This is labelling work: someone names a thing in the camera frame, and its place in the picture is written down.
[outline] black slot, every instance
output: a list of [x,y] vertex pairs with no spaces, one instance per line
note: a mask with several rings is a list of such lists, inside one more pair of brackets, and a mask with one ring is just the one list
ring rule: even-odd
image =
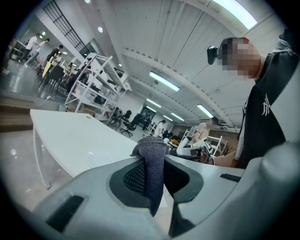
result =
[[72,216],[76,213],[77,209],[83,202],[83,197],[71,196],[69,197],[46,221],[46,223],[62,233],[71,220]]
[[240,181],[240,177],[230,175],[230,174],[227,174],[227,173],[223,173],[220,177],[231,180],[231,181],[234,181],[234,182],[239,182]]

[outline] white ceiling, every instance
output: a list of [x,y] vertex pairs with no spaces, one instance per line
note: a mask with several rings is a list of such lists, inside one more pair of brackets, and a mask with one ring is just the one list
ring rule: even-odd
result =
[[[270,53],[284,25],[262,0],[239,0],[257,20],[247,30],[231,13],[211,0],[77,0],[101,49],[113,46],[115,63],[128,72],[133,92],[162,105],[195,125],[207,116],[205,106],[231,126],[240,126],[242,106],[254,82],[207,63],[206,50],[227,37],[246,36],[262,55]],[[149,77],[154,71],[180,87],[178,92]]]

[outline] chair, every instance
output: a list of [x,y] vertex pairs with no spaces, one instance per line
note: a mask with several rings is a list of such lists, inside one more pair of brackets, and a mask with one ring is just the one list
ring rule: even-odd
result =
[[113,124],[115,124],[115,128],[117,130],[117,128],[119,128],[121,125],[121,118],[122,118],[122,110],[118,109],[117,111],[115,111],[113,113],[112,119],[107,125],[110,125],[111,123],[113,123]]
[[132,122],[130,123],[125,123],[125,126],[127,129],[121,128],[121,133],[128,133],[129,137],[133,136],[133,134],[130,131],[134,131],[136,129],[136,126],[141,122],[142,117],[140,114],[137,114],[135,118],[133,118]]
[[60,83],[60,79],[64,76],[64,73],[63,73],[63,68],[61,66],[55,66],[53,68],[53,70],[47,74],[47,76],[45,76],[45,80],[44,80],[44,85],[43,85],[43,88],[50,82],[52,82],[52,90],[51,92],[53,91],[55,85],[58,83]]

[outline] gray fabric cloth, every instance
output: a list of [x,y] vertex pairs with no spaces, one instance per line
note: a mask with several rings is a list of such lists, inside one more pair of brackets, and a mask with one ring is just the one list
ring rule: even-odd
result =
[[164,162],[169,148],[160,137],[147,136],[137,142],[132,157],[145,158],[145,197],[150,199],[150,212],[154,216],[158,210],[164,191]]

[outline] person in white shirt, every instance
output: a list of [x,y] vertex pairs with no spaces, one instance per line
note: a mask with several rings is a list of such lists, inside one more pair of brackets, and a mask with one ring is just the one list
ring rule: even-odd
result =
[[153,134],[154,137],[160,136],[160,134],[162,133],[162,129],[163,129],[164,124],[165,124],[165,120],[162,120],[158,123],[158,125],[156,126],[156,129],[154,131],[154,134]]
[[35,36],[33,36],[31,39],[29,39],[28,44],[26,46],[26,49],[24,50],[23,56],[20,58],[19,62],[21,63],[25,58],[27,58],[28,54],[32,50],[32,47],[36,44],[36,41],[39,37],[39,33],[37,33]]
[[189,142],[188,145],[193,145],[194,143],[198,142],[199,140],[205,138],[210,133],[210,129],[213,126],[218,125],[218,118],[212,117],[207,122],[200,123],[198,127],[194,131],[194,135],[192,137],[192,140]]
[[49,43],[49,41],[50,41],[50,39],[47,38],[45,41],[41,42],[41,43],[38,45],[36,51],[33,53],[33,55],[31,56],[31,58],[29,58],[29,59],[27,60],[27,62],[25,63],[25,67],[27,67],[27,68],[30,67],[31,63],[32,63],[32,62],[34,61],[34,59],[36,59],[37,56],[39,55],[39,51],[41,50],[41,48],[43,48],[43,46],[44,46],[46,43]]

